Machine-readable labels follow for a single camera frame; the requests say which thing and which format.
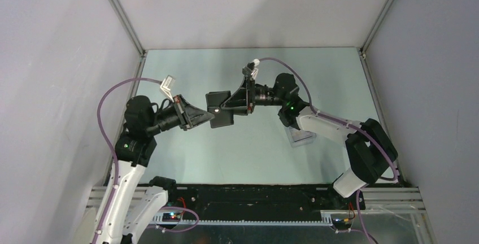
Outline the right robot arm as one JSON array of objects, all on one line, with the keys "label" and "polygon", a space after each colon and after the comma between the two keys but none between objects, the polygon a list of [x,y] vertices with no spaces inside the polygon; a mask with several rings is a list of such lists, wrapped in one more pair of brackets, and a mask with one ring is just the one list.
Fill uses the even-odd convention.
[{"label": "right robot arm", "polygon": [[208,109],[219,116],[211,126],[233,124],[235,115],[246,116],[256,106],[278,106],[278,116],[287,128],[311,132],[345,147],[350,167],[332,183],[328,200],[332,207],[343,209],[360,188],[374,184],[388,169],[394,168],[398,152],[374,119],[364,122],[349,121],[320,112],[299,96],[299,86],[292,74],[281,73],[273,87],[257,84],[252,76],[244,76],[234,92],[225,92],[216,102],[208,102]]}]

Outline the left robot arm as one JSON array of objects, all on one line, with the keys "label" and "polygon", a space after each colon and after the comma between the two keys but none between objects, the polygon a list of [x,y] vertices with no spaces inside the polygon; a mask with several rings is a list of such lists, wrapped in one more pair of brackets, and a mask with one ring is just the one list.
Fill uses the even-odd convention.
[{"label": "left robot arm", "polygon": [[176,182],[158,177],[147,188],[139,204],[130,205],[139,181],[155,150],[155,136],[175,127],[189,130],[214,118],[208,111],[192,106],[183,96],[166,100],[163,108],[147,96],[138,95],[126,104],[122,133],[113,146],[113,163],[104,197],[94,220],[88,243],[137,243],[162,208],[178,202]]}]

